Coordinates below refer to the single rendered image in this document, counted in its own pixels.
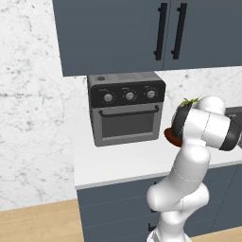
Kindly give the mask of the dark grey base cabinet run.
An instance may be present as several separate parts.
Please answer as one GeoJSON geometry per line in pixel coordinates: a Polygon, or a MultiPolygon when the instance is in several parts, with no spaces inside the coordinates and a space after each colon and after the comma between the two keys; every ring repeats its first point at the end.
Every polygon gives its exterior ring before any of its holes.
{"type": "MultiPolygon", "coordinates": [[[[148,223],[156,226],[159,214],[147,206],[147,189],[160,177],[78,191],[84,242],[146,242],[148,223]]],[[[185,222],[189,236],[242,226],[242,164],[208,170],[204,184],[209,203],[185,222]]]]}

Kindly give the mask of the steel sink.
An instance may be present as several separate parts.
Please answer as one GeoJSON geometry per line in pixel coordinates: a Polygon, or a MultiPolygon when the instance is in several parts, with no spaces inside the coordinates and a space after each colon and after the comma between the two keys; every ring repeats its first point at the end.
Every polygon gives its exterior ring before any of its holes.
{"type": "Polygon", "coordinates": [[[232,119],[242,120],[242,106],[227,108],[225,115],[232,119]]]}

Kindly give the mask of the dark grey wall cabinet door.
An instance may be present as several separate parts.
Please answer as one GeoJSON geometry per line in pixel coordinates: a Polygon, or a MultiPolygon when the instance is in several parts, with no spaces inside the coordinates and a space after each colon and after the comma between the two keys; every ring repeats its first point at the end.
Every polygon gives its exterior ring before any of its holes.
{"type": "Polygon", "coordinates": [[[171,0],[52,0],[62,74],[66,77],[158,71],[160,12],[171,0]]]}
{"type": "Polygon", "coordinates": [[[171,0],[164,69],[242,66],[242,0],[171,0]],[[173,59],[181,3],[187,4],[180,56],[173,59]]]}

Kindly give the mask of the green plant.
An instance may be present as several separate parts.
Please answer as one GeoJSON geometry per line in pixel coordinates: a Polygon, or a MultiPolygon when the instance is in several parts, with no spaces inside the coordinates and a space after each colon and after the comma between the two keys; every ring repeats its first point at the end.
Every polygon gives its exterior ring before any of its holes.
{"type": "Polygon", "coordinates": [[[184,107],[184,106],[187,106],[189,103],[196,103],[196,102],[199,102],[199,98],[192,98],[191,100],[184,98],[183,102],[180,104],[180,106],[184,107]]]}

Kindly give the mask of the grey toaster oven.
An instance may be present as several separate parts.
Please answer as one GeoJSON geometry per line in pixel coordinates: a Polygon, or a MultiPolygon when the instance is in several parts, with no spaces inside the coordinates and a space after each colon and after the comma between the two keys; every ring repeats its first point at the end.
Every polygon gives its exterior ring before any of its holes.
{"type": "Polygon", "coordinates": [[[153,72],[89,75],[89,112],[98,147],[159,138],[165,83],[153,72]],[[159,111],[148,114],[102,117],[98,113],[159,111]]]}

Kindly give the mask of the dark red plant pot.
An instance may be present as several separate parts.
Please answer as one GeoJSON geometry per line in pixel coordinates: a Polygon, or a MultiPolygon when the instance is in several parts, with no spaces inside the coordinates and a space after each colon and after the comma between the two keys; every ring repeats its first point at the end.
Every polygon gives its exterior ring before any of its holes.
{"type": "Polygon", "coordinates": [[[164,130],[164,136],[166,140],[171,143],[172,145],[176,147],[181,147],[182,146],[182,140],[176,138],[171,131],[171,128],[167,128],[164,130]]]}

